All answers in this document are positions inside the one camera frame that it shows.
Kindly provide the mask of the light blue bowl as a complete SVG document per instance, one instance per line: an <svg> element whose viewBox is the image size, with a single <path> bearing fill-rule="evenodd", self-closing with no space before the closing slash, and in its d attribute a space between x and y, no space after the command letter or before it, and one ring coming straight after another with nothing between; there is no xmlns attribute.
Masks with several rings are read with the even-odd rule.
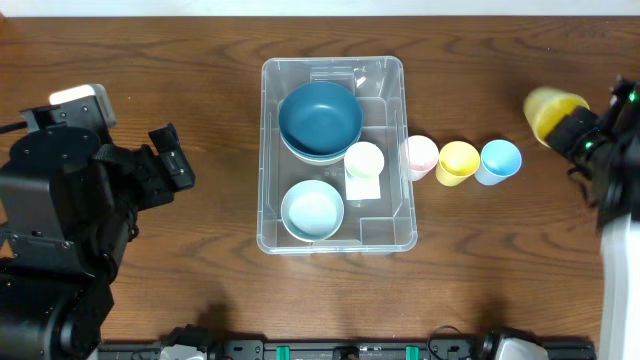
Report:
<svg viewBox="0 0 640 360"><path fill-rule="evenodd" d="M292 186L282 199L280 211L288 233L310 243L333 236L345 216L340 193L319 180L305 180Z"/></svg>

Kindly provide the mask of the dark blue bowl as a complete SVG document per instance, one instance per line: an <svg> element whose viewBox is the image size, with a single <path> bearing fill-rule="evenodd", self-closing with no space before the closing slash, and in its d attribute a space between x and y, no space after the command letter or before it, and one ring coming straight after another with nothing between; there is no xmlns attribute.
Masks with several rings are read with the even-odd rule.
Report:
<svg viewBox="0 0 640 360"><path fill-rule="evenodd" d="M355 95L333 82L306 83L285 97L279 109L280 133L362 132L364 112Z"/></svg>
<svg viewBox="0 0 640 360"><path fill-rule="evenodd" d="M296 155L310 159L329 159L342 156L351 145L360 140L361 135L362 132L305 132L299 136L280 133L280 138Z"/></svg>

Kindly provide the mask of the cream white cup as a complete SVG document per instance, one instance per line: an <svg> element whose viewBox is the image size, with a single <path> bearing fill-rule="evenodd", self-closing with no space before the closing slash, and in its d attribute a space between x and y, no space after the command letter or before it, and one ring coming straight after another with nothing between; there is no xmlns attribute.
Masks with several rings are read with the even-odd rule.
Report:
<svg viewBox="0 0 640 360"><path fill-rule="evenodd" d="M358 178L380 175L385 159L381 149L371 142L357 142L351 145L343 158L347 172Z"/></svg>

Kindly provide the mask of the cream bowl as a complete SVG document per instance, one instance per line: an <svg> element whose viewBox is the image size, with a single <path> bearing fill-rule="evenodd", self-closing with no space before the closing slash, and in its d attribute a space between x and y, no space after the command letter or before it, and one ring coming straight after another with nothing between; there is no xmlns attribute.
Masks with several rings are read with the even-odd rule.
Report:
<svg viewBox="0 0 640 360"><path fill-rule="evenodd" d="M314 165L314 166L328 166L331 164L335 164L339 161L341 161L344 157L345 157L345 152L343 152L342 154L333 156L333 157L329 157L329 158L312 158L308 155L303 155L301 153L299 153L298 151L296 151L293 147L291 147L289 144L284 143L284 145L287 147L287 149L299 160L301 160L302 162L306 163L306 164L310 164L310 165Z"/></svg>

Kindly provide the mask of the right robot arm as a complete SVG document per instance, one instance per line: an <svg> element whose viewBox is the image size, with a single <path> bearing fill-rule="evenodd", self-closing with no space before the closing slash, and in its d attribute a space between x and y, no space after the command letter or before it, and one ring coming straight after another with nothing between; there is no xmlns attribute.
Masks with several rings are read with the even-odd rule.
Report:
<svg viewBox="0 0 640 360"><path fill-rule="evenodd" d="M579 106L545 138L572 173L590 182L585 199L597 209L604 300L600 359L639 357L639 82L618 78L601 115Z"/></svg>

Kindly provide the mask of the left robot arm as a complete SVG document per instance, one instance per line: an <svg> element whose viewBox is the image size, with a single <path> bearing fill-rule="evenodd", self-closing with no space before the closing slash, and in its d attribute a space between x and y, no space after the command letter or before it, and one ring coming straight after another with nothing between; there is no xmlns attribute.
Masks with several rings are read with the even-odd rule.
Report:
<svg viewBox="0 0 640 360"><path fill-rule="evenodd" d="M121 148L80 127L28 134L1 169L1 356L85 359L101 340L139 212L173 201L195 174L173 125Z"/></svg>

